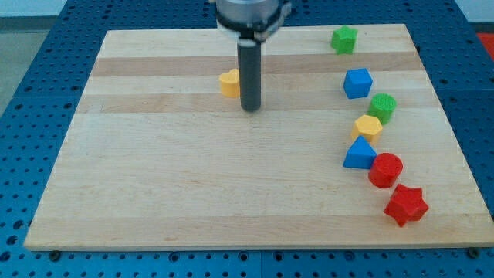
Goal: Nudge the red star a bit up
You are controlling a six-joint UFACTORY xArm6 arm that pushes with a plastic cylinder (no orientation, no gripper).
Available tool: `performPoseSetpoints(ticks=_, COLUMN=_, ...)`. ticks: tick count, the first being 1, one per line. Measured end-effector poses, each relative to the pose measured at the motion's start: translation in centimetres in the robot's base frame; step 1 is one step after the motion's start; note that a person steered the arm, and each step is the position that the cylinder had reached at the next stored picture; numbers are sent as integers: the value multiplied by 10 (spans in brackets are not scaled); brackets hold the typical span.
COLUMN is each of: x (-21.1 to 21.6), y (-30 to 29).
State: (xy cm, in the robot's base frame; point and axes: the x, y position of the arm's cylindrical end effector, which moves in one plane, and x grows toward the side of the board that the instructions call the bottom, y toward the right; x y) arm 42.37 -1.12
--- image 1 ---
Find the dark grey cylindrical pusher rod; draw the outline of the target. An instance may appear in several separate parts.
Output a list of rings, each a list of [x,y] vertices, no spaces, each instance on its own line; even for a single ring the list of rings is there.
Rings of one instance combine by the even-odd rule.
[[[251,39],[240,39],[237,51],[241,106],[244,111],[255,112],[262,102],[261,44]]]

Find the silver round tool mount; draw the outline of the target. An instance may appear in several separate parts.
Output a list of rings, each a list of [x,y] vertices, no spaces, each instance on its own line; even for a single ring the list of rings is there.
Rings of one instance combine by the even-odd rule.
[[[292,12],[290,1],[216,0],[217,26],[236,40],[265,42]]]

